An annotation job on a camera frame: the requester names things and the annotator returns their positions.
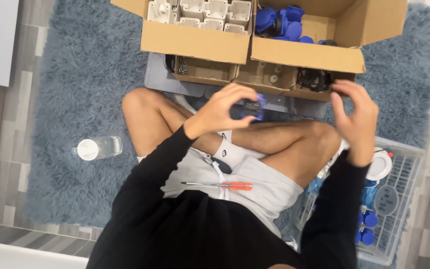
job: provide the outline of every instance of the hand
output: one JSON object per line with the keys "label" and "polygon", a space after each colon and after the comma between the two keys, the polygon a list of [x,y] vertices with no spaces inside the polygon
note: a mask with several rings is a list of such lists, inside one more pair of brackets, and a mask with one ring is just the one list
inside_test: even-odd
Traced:
{"label": "hand", "polygon": [[183,124],[185,134],[195,139],[204,133],[246,128],[255,117],[247,116],[241,120],[230,118],[230,108],[240,99],[258,99],[254,89],[230,83],[212,95],[212,98]]}
{"label": "hand", "polygon": [[371,100],[366,89],[354,82],[336,80],[331,88],[348,95],[353,100],[355,109],[348,116],[344,112],[343,101],[339,94],[331,93],[336,129],[351,145],[348,161],[354,166],[365,167],[373,159],[379,108]]}

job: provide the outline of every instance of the leg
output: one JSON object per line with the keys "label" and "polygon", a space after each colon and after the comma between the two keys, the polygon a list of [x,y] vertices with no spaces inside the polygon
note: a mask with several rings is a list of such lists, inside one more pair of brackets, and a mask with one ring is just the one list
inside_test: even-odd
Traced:
{"label": "leg", "polygon": [[335,155],[341,139],[330,125],[302,120],[234,130],[232,143],[268,154],[260,161],[305,188]]}
{"label": "leg", "polygon": [[[134,89],[124,97],[122,112],[139,156],[150,154],[192,116],[163,94],[145,88]],[[221,143],[219,135],[209,133],[197,139],[193,147],[214,154]]]}

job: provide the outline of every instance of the orange screwdriver handle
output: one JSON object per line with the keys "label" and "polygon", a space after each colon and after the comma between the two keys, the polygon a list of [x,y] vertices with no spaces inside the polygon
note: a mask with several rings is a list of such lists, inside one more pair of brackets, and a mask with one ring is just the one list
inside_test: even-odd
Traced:
{"label": "orange screwdriver handle", "polygon": [[251,185],[251,183],[246,183],[246,182],[230,182],[228,183],[229,190],[234,190],[234,191],[251,191],[253,189],[253,185]]}

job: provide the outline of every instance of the person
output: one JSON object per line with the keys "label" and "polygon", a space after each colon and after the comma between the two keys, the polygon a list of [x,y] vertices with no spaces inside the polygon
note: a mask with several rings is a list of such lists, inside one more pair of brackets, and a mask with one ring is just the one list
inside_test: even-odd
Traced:
{"label": "person", "polygon": [[[214,94],[195,115],[152,90],[128,93],[122,110],[135,150],[146,157],[114,199],[87,268],[355,268],[378,108],[353,82],[337,80],[332,89],[355,106],[346,115],[340,95],[331,94],[336,129],[316,121],[233,120],[234,103],[258,97],[238,84]],[[331,166],[297,253],[272,221],[331,159],[340,136],[351,148]],[[182,181],[249,182],[252,190]]]}

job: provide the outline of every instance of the black long-sleeve shirt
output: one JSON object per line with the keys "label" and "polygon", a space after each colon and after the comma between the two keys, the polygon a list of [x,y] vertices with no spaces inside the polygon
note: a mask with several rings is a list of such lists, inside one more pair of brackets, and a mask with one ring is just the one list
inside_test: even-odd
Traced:
{"label": "black long-sleeve shirt", "polygon": [[96,268],[355,268],[355,231],[368,167],[331,167],[302,234],[301,254],[241,204],[160,190],[194,140],[183,126],[135,166],[112,205],[88,269]]}

